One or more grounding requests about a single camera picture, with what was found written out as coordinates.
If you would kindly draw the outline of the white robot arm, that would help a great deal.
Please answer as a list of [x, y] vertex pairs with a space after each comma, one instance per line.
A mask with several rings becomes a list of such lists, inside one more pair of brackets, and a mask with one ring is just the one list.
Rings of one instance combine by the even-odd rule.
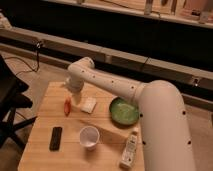
[[99, 71], [89, 57], [71, 63], [68, 73], [65, 87], [69, 91], [78, 93], [90, 83], [139, 109], [145, 171], [196, 171], [187, 112], [176, 86]]

